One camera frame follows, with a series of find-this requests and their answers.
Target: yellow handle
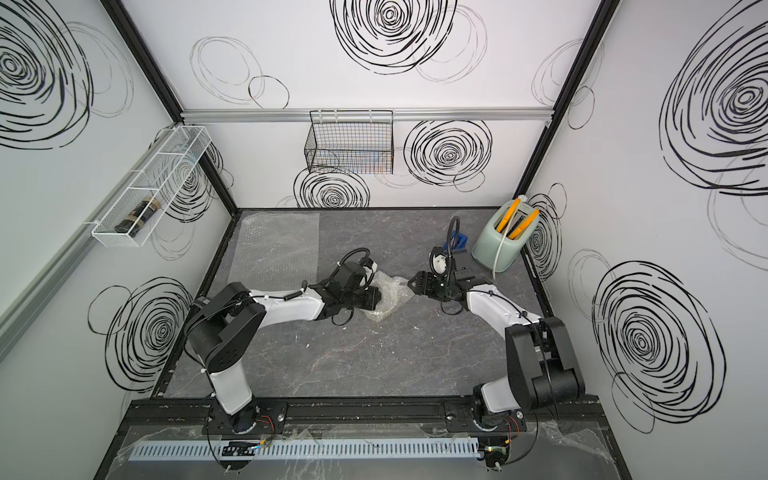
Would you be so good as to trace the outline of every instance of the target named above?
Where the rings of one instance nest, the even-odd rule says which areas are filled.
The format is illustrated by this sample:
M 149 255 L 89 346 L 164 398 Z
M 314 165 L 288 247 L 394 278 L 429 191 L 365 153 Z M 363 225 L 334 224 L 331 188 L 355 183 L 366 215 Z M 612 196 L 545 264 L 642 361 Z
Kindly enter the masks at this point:
M 533 220 L 536 220 L 536 217 L 538 217 L 538 208 L 533 210 L 533 213 L 528 215 L 525 220 L 523 220 L 523 223 L 520 223 L 520 226 L 515 228 L 515 231 L 509 234 L 509 240 L 517 240 L 525 229 L 528 228 L 528 225 L 533 223 Z
M 515 211 L 518 209 L 518 205 L 520 205 L 520 199 L 515 199 L 514 202 L 512 202 L 512 206 L 509 207 L 507 210 L 507 213 L 504 215 L 504 218 L 502 218 L 502 221 L 498 223 L 498 227 L 496 227 L 496 231 L 501 233 L 504 231 L 504 227 L 507 226 L 507 222 L 509 222 L 509 219 L 512 218 L 512 215 L 515 214 Z

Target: black metal frame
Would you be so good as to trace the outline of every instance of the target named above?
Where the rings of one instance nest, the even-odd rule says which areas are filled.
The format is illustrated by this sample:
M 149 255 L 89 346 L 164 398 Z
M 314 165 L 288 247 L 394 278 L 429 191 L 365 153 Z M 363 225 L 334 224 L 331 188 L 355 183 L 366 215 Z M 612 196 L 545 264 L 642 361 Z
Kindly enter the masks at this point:
M 579 88 L 581 79 L 587 72 L 592 57 L 594 57 L 594 53 L 597 51 L 598 46 L 603 39 L 603 34 L 608 28 L 608 24 L 611 23 L 614 12 L 616 12 L 616 7 L 619 6 L 620 2 L 621 0 L 602 0 L 602 2 L 600 2 L 598 11 L 594 14 L 592 23 L 589 25 L 589 30 L 587 30 L 587 36 L 584 37 L 584 41 L 581 43 L 581 47 L 576 55 L 576 60 L 571 66 L 568 76 L 565 78 L 558 99 L 554 103 L 554 113 L 552 114 L 551 123 L 544 128 L 538 142 L 536 142 L 536 147 L 531 155 L 531 160 L 528 161 L 528 165 L 525 167 L 523 176 L 515 191 L 515 197 L 525 194 L 531 186 L 531 183 L 533 183 L 536 172 L 541 166 L 541 162 L 544 160 L 552 140 L 554 140 L 554 135 L 557 133 L 560 123 L 568 112 L 568 107 L 571 106 L 571 102 Z
M 227 247 L 230 244 L 230 240 L 232 240 L 232 236 L 235 233 L 235 227 L 237 227 L 237 223 L 240 222 L 240 218 L 243 215 L 243 210 L 240 209 L 237 211 L 234 217 L 230 219 L 229 225 L 227 225 L 227 229 L 224 231 L 224 235 L 221 237 L 221 241 L 219 242 L 219 247 L 216 249 L 216 253 L 214 254 L 214 259 L 211 260 L 210 265 L 208 266 L 208 271 L 205 273 L 205 276 L 203 277 L 203 282 L 200 284 L 200 289 L 197 291 L 197 296 L 195 298 L 199 298 L 200 296 L 204 296 L 208 294 L 208 290 L 210 290 L 210 286 L 214 282 L 214 278 L 216 277 L 216 272 L 219 270 L 219 265 L 221 265 L 221 259 L 224 257 L 224 253 L 227 251 Z M 190 319 L 197 313 L 197 308 L 192 307 L 190 308 L 190 311 L 187 313 L 187 318 L 184 319 L 184 326 L 187 325 L 187 323 L 190 321 Z M 163 371 L 161 372 L 160 376 L 157 378 L 157 383 L 154 386 L 154 389 L 152 390 L 152 396 L 163 396 L 165 395 L 165 390 L 168 388 L 168 385 L 170 384 L 170 378 L 174 373 L 174 370 L 176 369 L 176 365 L 179 363 L 179 359 L 181 358 L 181 353 L 184 351 L 184 342 L 186 339 L 182 338 L 183 335 L 179 335 L 176 338 L 176 342 L 174 343 L 174 347 L 170 350 L 170 353 L 168 354 L 168 360 L 165 362 L 165 366 L 163 367 Z
M 603 0 L 592 20 L 588 33 L 578 52 L 574 64 L 568 73 L 564 87 L 558 96 L 554 105 L 554 115 L 551 123 L 542 132 L 538 143 L 534 149 L 533 155 L 528 162 L 525 172 L 518 188 L 515 192 L 517 197 L 523 194 L 530 187 L 536 171 L 541 165 L 546 152 L 554 138 L 554 134 L 559 128 L 564 116 L 568 112 L 568 106 L 578 89 L 578 84 L 586 72 L 588 65 L 596 51 L 602 36 L 610 22 L 616 7 L 620 0 Z M 182 107 L 172 92 L 170 85 L 162 75 L 160 68 L 152 58 L 148 47 L 144 43 L 135 24 L 131 20 L 121 0 L 101 0 L 101 4 L 109 14 L 115 27 L 120 32 L 125 43 L 136 58 L 137 63 L 149 80 L 152 88 L 155 90 L 163 106 L 174 121 L 182 121 Z M 229 212 L 232 220 L 225 231 L 219 244 L 216 255 L 211 262 L 208 271 L 204 277 L 198 296 L 207 294 L 214 276 L 218 270 L 227 245 L 237 222 L 240 219 L 243 209 L 238 209 L 229 190 L 224 185 L 221 177 L 216 171 L 213 163 L 207 154 L 200 159 L 200 165 L 215 191 L 222 200 L 224 206 Z M 459 207 L 443 207 L 441 210 L 454 210 Z M 264 209 L 264 210 L 291 210 L 296 209 Z M 542 312 L 545 316 L 551 316 L 552 309 L 546 296 L 545 289 L 541 280 L 535 272 L 530 253 L 527 248 L 523 249 L 523 259 L 526 270 L 531 278 L 534 290 L 536 292 Z M 104 460 L 95 478 L 105 478 L 111 462 L 128 433 L 128 429 L 134 425 L 201 425 L 203 424 L 210 407 L 211 399 L 163 399 L 160 398 L 165 393 L 165 389 L 170 382 L 171 371 L 175 368 L 183 350 L 184 343 L 181 338 L 177 339 L 174 348 L 171 350 L 170 358 L 167 361 L 163 372 L 158 380 L 153 398 L 134 400 L 131 402 L 118 431 L 110 444 Z M 285 409 L 286 422 L 292 425 L 321 425 L 325 423 L 382 423 L 382 422 L 421 422 L 430 425 L 438 431 L 460 432 L 462 429 L 471 432 L 475 436 L 493 436 L 486 432 L 478 432 L 467 422 L 457 422 L 460 416 L 449 415 L 446 413 L 446 406 L 452 406 L 463 415 L 465 409 L 472 408 L 471 396 L 452 396 L 452 397 L 379 397 L 379 398 L 316 398 L 316 399 L 259 399 L 261 402 L 275 406 L 281 412 Z M 561 421 L 594 421 L 603 432 L 607 446 L 617 464 L 622 478 L 631 478 L 624 458 L 615 441 L 615 437 L 605 418 L 602 407 L 596 397 L 588 397 L 577 402 L 566 402 L 558 404 L 558 411 Z M 546 422 L 552 419 L 549 412 L 537 412 L 538 420 Z M 219 422 L 214 422 L 212 432 L 218 430 Z M 278 429 L 282 428 L 282 422 L 279 422 Z
M 521 255 L 523 257 L 523 262 L 525 263 L 525 269 L 528 271 L 528 278 L 531 279 L 533 291 L 536 293 L 538 305 L 541 307 L 541 313 L 543 314 L 543 317 L 548 318 L 550 316 L 554 316 L 554 311 L 552 310 L 552 305 L 549 303 L 547 291 L 545 290 L 544 284 L 542 283 L 541 278 L 539 278 L 536 267 L 533 264 L 533 259 L 531 258 L 531 252 L 528 250 L 528 245 L 523 246 Z
M 109 18 L 114 23 L 115 28 L 120 32 L 120 36 L 125 41 L 125 44 L 131 50 L 136 62 L 141 67 L 141 71 L 149 80 L 149 84 L 152 85 L 154 92 L 157 94 L 157 98 L 165 107 L 170 119 L 174 122 L 183 122 L 181 117 L 181 104 L 176 99 L 173 91 L 170 89 L 170 84 L 163 76 L 160 67 L 157 66 L 157 62 L 149 52 L 147 44 L 144 43 L 144 39 L 141 37 L 134 21 L 128 14 L 127 10 L 123 6 L 121 0 L 101 0 L 101 5 L 104 10 L 107 11 Z M 207 152 L 203 152 L 203 156 L 199 162 L 200 168 L 203 169 L 205 176 L 208 177 L 208 181 L 213 186 L 217 195 L 224 204 L 231 217 L 237 215 L 237 205 L 232 198 L 232 194 L 227 189 L 227 185 L 221 180 L 219 172 L 216 171 L 216 167 L 211 162 Z
M 420 424 L 422 430 L 430 435 L 450 437 L 455 433 L 466 432 L 489 445 L 503 442 L 507 437 L 504 429 L 500 429 L 499 432 L 483 432 L 469 422 L 459 420 L 460 415 L 466 415 L 472 408 L 471 396 L 264 398 L 257 401 L 262 406 L 266 406 L 264 412 L 270 418 L 277 420 L 279 415 L 283 415 L 282 422 L 275 422 L 276 433 L 281 433 L 285 425 L 309 429 L 310 433 L 316 432 L 317 436 L 321 436 L 323 425 L 326 424 L 410 423 Z M 95 480 L 104 480 L 107 477 L 111 464 L 119 450 L 123 448 L 131 427 L 205 425 L 210 405 L 210 398 L 134 400 L 101 461 Z M 560 403 L 558 411 L 561 422 L 597 423 L 619 475 L 623 480 L 631 480 L 624 457 L 597 397 L 587 396 L 575 402 Z M 536 417 L 540 423 L 554 419 L 546 409 L 537 410 Z M 259 431 L 233 435 L 228 427 L 223 426 L 221 419 L 216 418 L 210 421 L 209 428 L 211 435 L 221 435 L 225 440 L 252 440 L 258 439 L 262 434 Z

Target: aluminum rail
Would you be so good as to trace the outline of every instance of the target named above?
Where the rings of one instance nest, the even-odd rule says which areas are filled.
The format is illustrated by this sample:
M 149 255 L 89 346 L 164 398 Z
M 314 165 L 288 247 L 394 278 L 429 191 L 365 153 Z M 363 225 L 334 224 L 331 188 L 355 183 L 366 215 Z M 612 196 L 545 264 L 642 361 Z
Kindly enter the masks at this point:
M 185 110 L 181 117 L 189 124 L 249 122 L 310 122 L 310 112 L 321 110 L 323 121 L 424 121 L 424 120 L 540 120 L 550 121 L 549 107 L 479 108 L 227 108 Z
M 152 146 L 144 152 L 136 165 L 126 173 L 112 192 L 102 201 L 88 220 L 100 220 L 109 207 L 123 194 L 131 181 L 144 168 L 154 153 L 160 149 L 173 129 L 165 130 Z M 82 223 L 69 237 L 66 244 L 43 267 L 40 273 L 27 285 L 11 306 L 0 315 L 0 362 L 8 355 L 24 332 L 38 318 L 40 313 L 64 285 L 74 269 L 88 255 L 98 241 L 91 235 L 93 224 Z

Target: white cable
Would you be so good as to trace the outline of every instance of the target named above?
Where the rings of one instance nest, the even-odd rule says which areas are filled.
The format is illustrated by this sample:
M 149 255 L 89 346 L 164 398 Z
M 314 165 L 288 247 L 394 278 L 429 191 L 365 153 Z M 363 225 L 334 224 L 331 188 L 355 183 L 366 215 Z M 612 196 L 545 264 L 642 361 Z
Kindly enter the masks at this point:
M 493 269 L 491 270 L 493 275 L 493 283 L 496 283 L 496 263 L 498 262 L 498 255 L 502 252 L 502 245 L 504 244 L 504 239 L 507 237 L 507 234 L 509 233 L 509 228 L 512 226 L 512 219 L 515 217 L 515 213 L 517 213 L 517 208 L 515 209 L 514 212 L 512 212 L 512 215 L 509 217 L 509 221 L 507 221 L 507 226 L 504 228 L 504 233 L 502 234 L 502 239 L 499 240 L 498 242 L 498 249 L 496 250 L 496 258 L 493 260 Z

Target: blue object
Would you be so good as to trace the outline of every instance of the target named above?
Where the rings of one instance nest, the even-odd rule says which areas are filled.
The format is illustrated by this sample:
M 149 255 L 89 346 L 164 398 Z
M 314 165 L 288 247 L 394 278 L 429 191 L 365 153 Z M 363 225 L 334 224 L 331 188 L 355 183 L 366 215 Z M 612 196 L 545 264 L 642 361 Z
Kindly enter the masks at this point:
M 453 230 L 453 235 L 451 235 L 451 238 L 456 238 L 456 230 Z M 453 247 L 453 250 L 461 250 L 462 248 L 467 246 L 467 236 L 463 233 L 458 234 L 458 243 L 455 247 Z M 445 242 L 442 246 L 442 251 L 448 250 L 448 242 Z

